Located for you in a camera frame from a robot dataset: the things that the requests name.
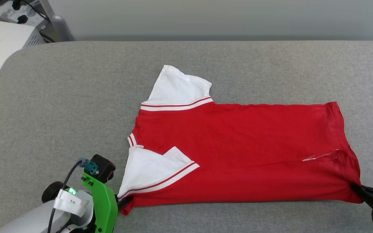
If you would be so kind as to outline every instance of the white plastic part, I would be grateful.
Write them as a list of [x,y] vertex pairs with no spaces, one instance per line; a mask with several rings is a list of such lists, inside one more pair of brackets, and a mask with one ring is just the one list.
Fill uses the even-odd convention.
[[12,8],[12,1],[8,1],[0,7],[0,18],[7,22],[17,23],[18,17],[22,15],[26,15],[28,18],[24,25],[34,26],[38,30],[40,30],[42,26],[48,24],[47,20],[39,14],[36,14],[36,12],[34,12],[28,5],[22,5],[19,10],[14,10]]
[[76,193],[76,196],[80,198],[81,200],[87,200],[89,201],[89,204],[86,206],[86,211],[84,212],[82,217],[79,217],[77,215],[72,214],[70,217],[69,223],[71,225],[68,225],[66,228],[75,229],[75,228],[85,228],[93,218],[93,197],[92,195],[88,194],[87,192],[83,190],[79,190]]
[[80,199],[66,190],[61,189],[54,202],[54,208],[81,217],[86,210],[87,204],[89,204],[89,201]]

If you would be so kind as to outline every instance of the sleeve trim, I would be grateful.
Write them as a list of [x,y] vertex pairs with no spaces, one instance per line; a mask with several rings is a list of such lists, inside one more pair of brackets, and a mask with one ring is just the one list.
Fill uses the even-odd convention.
[[142,103],[141,109],[146,111],[179,111],[193,109],[210,102],[213,102],[213,99],[211,99],[211,97],[205,97],[186,105],[145,105]]
[[130,147],[137,145],[135,135],[133,135],[133,133],[129,135],[128,142]]

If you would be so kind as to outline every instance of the red stripe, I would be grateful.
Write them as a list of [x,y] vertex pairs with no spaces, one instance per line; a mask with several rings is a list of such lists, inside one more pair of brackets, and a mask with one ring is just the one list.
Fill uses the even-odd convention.
[[194,104],[196,104],[196,103],[198,103],[198,102],[200,102],[200,101],[203,101],[203,100],[206,100],[206,99],[210,99],[210,98],[211,98],[211,97],[206,97],[206,98],[204,98],[204,99],[197,100],[197,101],[195,101],[194,103],[189,104],[189,105],[158,105],[158,106],[156,106],[156,105],[141,105],[141,106],[145,106],[145,107],[157,107],[157,108],[159,108],[159,107],[184,107],[184,106],[191,106],[191,105],[194,105]]
[[130,139],[130,142],[132,143],[132,146],[134,146],[133,141],[132,141],[132,137],[130,135],[129,135],[129,139]]
[[164,180],[164,181],[162,181],[162,182],[159,182],[159,183],[157,183],[157,184],[154,184],[154,185],[151,185],[151,186],[148,186],[148,187],[145,187],[145,188],[141,188],[141,189],[129,189],[129,190],[126,191],[125,194],[122,195],[122,196],[125,196],[128,192],[131,192],[131,191],[139,191],[139,190],[143,190],[143,189],[148,189],[148,188],[152,188],[152,187],[155,187],[155,186],[157,186],[157,185],[160,185],[160,184],[162,184],[162,183],[165,183],[166,181],[172,179],[172,178],[173,178],[174,176],[176,176],[177,174],[180,174],[183,170],[185,170],[185,169],[191,167],[191,165],[193,165],[193,164],[195,164],[195,162],[193,162],[193,163],[191,163],[190,165],[186,166],[185,168],[183,168],[182,170],[180,170],[179,172],[177,172],[176,174],[172,175],[171,177],[169,177],[168,179],[166,179],[166,180]]

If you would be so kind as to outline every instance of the white sleeve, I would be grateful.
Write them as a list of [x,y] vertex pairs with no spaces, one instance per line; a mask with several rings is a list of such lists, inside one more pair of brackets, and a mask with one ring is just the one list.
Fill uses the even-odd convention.
[[145,105],[184,105],[209,97],[211,83],[164,65]]
[[117,197],[120,200],[128,195],[164,189],[196,168],[199,165],[176,147],[163,155],[142,146],[131,147]]

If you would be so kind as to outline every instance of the gray table surface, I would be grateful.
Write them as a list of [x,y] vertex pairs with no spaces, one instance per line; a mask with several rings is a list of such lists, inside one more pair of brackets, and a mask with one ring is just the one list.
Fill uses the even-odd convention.
[[[339,102],[362,183],[373,187],[373,42],[67,42],[13,54],[0,71],[0,227],[40,205],[81,156],[117,165],[164,64],[212,82],[216,103]],[[81,171],[69,184],[76,189]],[[338,201],[135,208],[114,232],[373,232],[370,208]]]

